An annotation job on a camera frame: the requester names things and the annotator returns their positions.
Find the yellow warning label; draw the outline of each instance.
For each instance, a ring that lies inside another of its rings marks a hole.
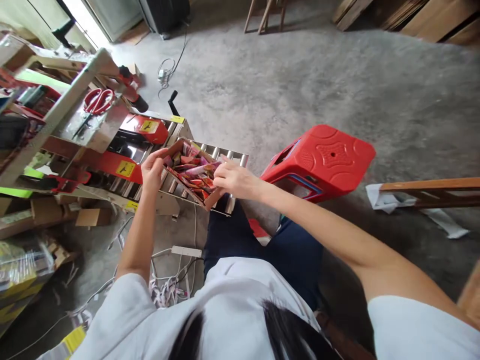
[[[126,178],[129,178],[130,176],[132,176],[134,169],[135,169],[135,163],[122,160],[120,161],[120,165],[118,165],[115,172],[118,175],[122,175]]]
[[[129,200],[129,201],[126,203],[125,210],[130,211],[130,212],[132,212],[132,213],[136,213],[138,207],[139,207],[139,203],[138,203],[138,202]]]
[[[183,124],[185,121],[185,118],[177,115],[172,115],[170,118],[170,121],[173,121],[174,123]]]
[[[158,121],[147,120],[141,125],[140,131],[147,132],[149,134],[153,134],[157,130],[158,127],[159,127],[159,122]]]

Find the white paper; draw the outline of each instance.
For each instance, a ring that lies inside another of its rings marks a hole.
[[[380,193],[383,184],[370,184],[365,186],[366,195],[370,201],[373,210],[383,210],[391,214],[396,208],[411,207],[415,205],[416,199],[406,199],[400,201],[392,193]]]
[[[72,202],[68,204],[68,208],[70,209],[71,212],[80,211],[82,209],[82,207],[78,202]]]
[[[391,214],[396,208],[411,207],[415,205],[416,199],[406,199],[400,201],[391,192],[380,193],[383,184],[370,184],[365,186],[366,195],[374,210],[383,210],[387,214]],[[458,225],[450,216],[442,209],[421,209],[422,213],[432,219],[437,225],[447,232],[449,239],[459,239],[470,231]]]
[[[465,234],[468,234],[470,230],[467,230],[458,225],[445,211],[439,208],[434,209],[421,209],[422,213],[432,219],[437,225],[447,232],[447,238],[460,239]]]

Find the chair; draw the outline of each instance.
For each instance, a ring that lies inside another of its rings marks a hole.
[[[243,32],[246,34],[248,27],[249,27],[249,22],[250,18],[252,16],[257,16],[261,14],[262,10],[257,10],[255,11],[255,3],[257,0],[251,0],[251,5],[250,5],[250,10],[248,11],[248,16],[246,18],[246,23],[245,23],[245,29]],[[263,17],[261,18],[260,26],[258,27],[258,35],[262,33],[262,30],[265,26],[265,32],[267,31],[267,28],[269,26],[269,16],[271,14],[280,14],[280,32],[283,31],[284,29],[284,19],[285,19],[285,11],[287,8],[287,0],[267,0],[266,3],[266,8],[263,12]]]

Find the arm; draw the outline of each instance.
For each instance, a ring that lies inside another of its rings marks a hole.
[[[118,279],[128,273],[139,274],[148,284],[150,259],[154,251],[155,202],[160,189],[164,161],[158,156],[166,149],[151,153],[141,165],[143,178],[138,209],[133,218],[116,272]]]
[[[352,223],[253,176],[231,160],[215,172],[214,184],[240,199],[257,200],[308,231],[358,276],[367,301],[381,295],[417,300],[467,324],[474,323],[417,266]]]

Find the wooden chair leg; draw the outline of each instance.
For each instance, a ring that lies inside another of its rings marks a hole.
[[[262,33],[262,29],[265,25],[265,22],[267,21],[267,18],[269,17],[270,8],[272,7],[273,2],[274,0],[268,0],[268,3],[266,4],[265,12],[263,13],[260,26],[258,27],[258,35]]]
[[[248,11],[248,16],[246,17],[245,29],[243,29],[244,34],[246,34],[248,30],[250,18],[252,17],[252,13],[254,12],[255,1],[256,0],[251,0],[250,10]]]
[[[287,0],[283,0],[280,14],[280,32],[284,30],[285,11],[287,10]]]

